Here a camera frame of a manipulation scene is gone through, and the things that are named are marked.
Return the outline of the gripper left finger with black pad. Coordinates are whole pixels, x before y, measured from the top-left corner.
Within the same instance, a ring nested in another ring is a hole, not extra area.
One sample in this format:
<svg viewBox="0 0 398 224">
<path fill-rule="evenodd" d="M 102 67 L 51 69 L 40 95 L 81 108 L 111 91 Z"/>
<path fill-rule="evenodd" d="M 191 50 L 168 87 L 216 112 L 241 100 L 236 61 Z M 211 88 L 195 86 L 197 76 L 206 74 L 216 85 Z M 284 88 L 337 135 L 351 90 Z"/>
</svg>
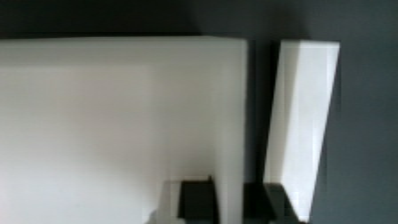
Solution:
<svg viewBox="0 0 398 224">
<path fill-rule="evenodd" d="M 177 217 L 186 224 L 220 224 L 213 178 L 181 182 Z"/>
</svg>

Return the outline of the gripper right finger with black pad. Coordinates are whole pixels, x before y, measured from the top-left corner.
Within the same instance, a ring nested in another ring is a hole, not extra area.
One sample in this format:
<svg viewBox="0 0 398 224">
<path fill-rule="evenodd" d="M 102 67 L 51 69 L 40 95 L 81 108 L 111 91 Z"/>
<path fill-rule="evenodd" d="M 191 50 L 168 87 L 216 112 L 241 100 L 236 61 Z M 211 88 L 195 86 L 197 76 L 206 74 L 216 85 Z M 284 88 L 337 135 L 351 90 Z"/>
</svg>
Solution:
<svg viewBox="0 0 398 224">
<path fill-rule="evenodd" d="M 266 183 L 264 193 L 270 208 L 268 224 L 307 224 L 298 220 L 282 185 L 277 183 Z"/>
</svg>

